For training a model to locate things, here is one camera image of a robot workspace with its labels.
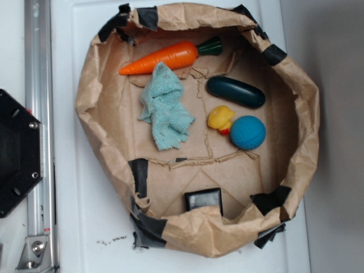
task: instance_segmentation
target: metal rail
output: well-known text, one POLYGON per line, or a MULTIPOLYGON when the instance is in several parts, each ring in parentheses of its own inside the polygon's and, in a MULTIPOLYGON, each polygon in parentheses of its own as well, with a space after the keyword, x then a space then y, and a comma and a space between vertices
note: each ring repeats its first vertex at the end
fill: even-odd
MULTIPOLYGON (((49 264, 40 272, 58 268, 55 207, 55 175, 53 155, 51 4, 50 0, 25 0, 25 79, 26 107, 43 124, 42 177, 28 195, 28 238, 45 235, 45 251, 49 264)), ((31 271, 31 260, 24 261, 24 252, 17 272, 31 271)))

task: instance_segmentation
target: paper bag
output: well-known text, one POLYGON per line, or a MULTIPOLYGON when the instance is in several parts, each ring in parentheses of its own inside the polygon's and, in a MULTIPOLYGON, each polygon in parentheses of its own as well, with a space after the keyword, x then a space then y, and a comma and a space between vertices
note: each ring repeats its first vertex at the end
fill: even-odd
POLYGON ((294 218, 316 170, 319 92, 249 11, 177 3, 131 11, 119 7, 91 42, 76 110, 94 153, 135 227, 136 243, 219 257, 294 218), (140 95, 151 75, 118 71, 148 53, 183 40, 222 40, 219 56, 200 56, 173 72, 184 87, 181 103, 196 117, 180 149, 158 151, 149 123, 139 121, 140 95), (206 82, 225 75, 266 96, 249 109, 209 94, 206 82), (266 126, 264 143, 244 151, 206 120, 218 105, 266 126), (221 189, 218 206, 186 211, 184 195, 221 189))

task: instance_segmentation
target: yellow rubber duck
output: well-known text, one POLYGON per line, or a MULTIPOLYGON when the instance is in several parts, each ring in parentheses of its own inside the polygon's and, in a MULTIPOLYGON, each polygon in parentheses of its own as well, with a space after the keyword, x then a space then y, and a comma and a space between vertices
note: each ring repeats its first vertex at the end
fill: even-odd
POLYGON ((214 108, 209 114, 207 125, 212 129, 218 129, 222 135, 228 135, 233 125, 231 119, 235 112, 231 111, 227 106, 221 105, 214 108))

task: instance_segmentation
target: brown paper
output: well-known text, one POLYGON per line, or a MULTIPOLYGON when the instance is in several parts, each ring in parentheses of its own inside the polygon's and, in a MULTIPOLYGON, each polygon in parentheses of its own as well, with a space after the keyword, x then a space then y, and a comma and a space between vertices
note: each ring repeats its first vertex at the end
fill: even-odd
POLYGON ((305 72, 287 56, 269 66, 261 53, 271 43, 255 33, 248 17, 212 6, 181 3, 158 7, 158 30, 139 24, 132 11, 123 31, 135 46, 113 31, 101 43, 96 36, 88 51, 76 110, 94 153, 113 182, 126 209, 135 200, 141 211, 167 220, 162 237, 170 249, 218 257, 252 242, 258 233, 294 217, 316 170, 319 150, 319 92, 305 72), (196 117, 180 149, 158 151, 151 125, 139 121, 140 95, 150 75, 121 76, 120 68, 150 52, 182 40, 222 40, 220 56, 200 56, 174 72, 184 87, 182 104, 196 117), (225 75, 256 86, 266 95, 259 109, 217 98, 206 90, 207 79, 225 75), (267 136, 257 149, 239 150, 206 119, 218 105, 258 117, 267 136), (148 159, 147 198, 135 193, 129 160, 148 159), (176 162, 177 158, 187 160, 176 162), (291 193, 281 208, 263 215, 250 196, 270 193, 279 185, 291 193), (184 193, 222 189, 224 216, 218 207, 185 211, 184 193))

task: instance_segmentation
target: light blue cloth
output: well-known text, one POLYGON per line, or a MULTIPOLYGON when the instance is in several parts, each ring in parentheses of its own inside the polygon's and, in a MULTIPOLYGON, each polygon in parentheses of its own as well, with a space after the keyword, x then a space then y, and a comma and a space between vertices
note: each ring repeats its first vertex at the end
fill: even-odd
POLYGON ((178 77, 164 63, 157 64, 140 99, 144 108, 139 120, 152 124, 159 151, 179 149, 180 142, 188 139, 188 128, 195 118, 180 102, 182 95, 178 77))

